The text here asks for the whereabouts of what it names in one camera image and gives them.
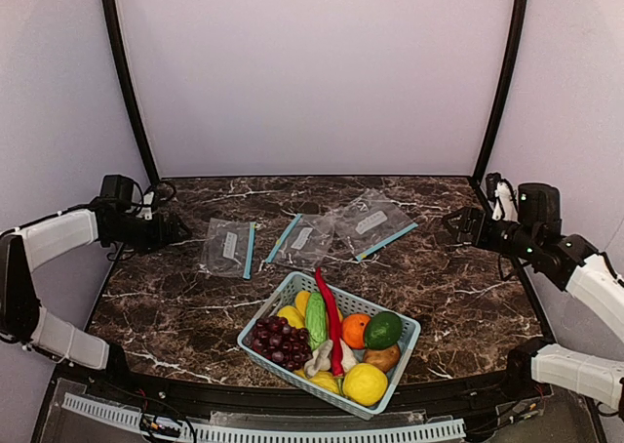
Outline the green avocado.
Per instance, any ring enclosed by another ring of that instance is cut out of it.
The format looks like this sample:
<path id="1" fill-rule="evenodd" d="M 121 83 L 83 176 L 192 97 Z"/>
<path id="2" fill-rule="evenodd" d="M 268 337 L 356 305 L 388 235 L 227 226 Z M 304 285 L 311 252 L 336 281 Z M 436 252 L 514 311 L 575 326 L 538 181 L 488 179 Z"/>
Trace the green avocado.
<path id="1" fill-rule="evenodd" d="M 370 320 L 364 333 L 366 349 L 382 350 L 394 345 L 403 332 L 402 320 L 392 311 L 381 311 Z"/>

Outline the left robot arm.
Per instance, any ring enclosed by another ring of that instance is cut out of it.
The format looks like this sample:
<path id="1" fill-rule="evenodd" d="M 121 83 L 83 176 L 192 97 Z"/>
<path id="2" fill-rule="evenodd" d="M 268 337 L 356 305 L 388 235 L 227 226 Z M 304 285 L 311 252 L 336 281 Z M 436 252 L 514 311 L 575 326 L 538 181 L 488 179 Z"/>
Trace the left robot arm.
<path id="1" fill-rule="evenodd" d="M 190 228 L 175 213 L 148 213 L 144 204 L 97 197 L 15 227 L 1 235 L 1 340 L 50 358 L 107 373 L 127 369 L 123 348 L 55 316 L 37 297 L 32 273 L 74 249 L 99 243 L 150 254 L 187 240 Z"/>

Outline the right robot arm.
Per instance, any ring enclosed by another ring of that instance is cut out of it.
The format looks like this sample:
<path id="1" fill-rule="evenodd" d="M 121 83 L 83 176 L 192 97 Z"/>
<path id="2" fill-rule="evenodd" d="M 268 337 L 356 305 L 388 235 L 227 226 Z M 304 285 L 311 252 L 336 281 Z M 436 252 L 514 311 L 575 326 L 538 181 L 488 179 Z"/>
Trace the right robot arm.
<path id="1" fill-rule="evenodd" d="M 464 207 L 444 216 L 443 225 L 454 241 L 521 260 L 587 306 L 621 337 L 623 277 L 607 253 L 578 234 L 562 234 L 559 190 L 539 182 L 512 188 L 496 177 L 487 198 L 494 204 L 490 214 Z M 623 414 L 623 364 L 619 361 L 534 338 L 509 352 L 502 390 L 516 397 L 537 383 L 574 391 L 605 404 L 618 416 Z"/>

